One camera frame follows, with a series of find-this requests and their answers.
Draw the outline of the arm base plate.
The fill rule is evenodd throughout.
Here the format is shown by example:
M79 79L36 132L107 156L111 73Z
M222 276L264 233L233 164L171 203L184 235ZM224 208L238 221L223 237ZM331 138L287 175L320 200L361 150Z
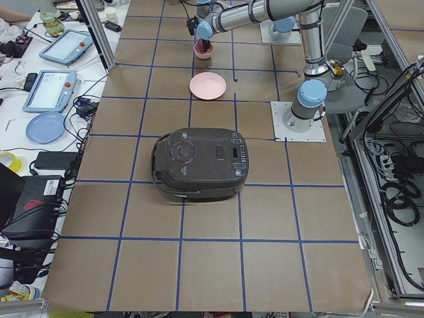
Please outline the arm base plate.
M298 119L292 102L271 101L274 138L278 142L326 142L322 117L317 110L311 119Z
M263 21L260 23L260 34L263 44L300 46L300 29L294 16L277 21Z

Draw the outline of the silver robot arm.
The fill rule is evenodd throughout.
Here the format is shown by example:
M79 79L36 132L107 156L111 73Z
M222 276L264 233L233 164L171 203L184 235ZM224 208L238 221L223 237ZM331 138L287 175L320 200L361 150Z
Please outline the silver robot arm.
M247 1L231 6L222 1L196 1L192 31L203 41L215 34L269 22L270 34L278 36L299 29L305 66L305 80L319 80L326 87L331 82L327 63L322 11L323 1Z

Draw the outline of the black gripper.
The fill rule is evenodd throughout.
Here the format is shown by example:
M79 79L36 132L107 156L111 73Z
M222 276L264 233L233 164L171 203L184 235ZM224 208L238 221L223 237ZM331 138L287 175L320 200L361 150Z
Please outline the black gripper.
M205 48L210 51L211 49L211 42L209 40L201 39L201 45L203 45Z

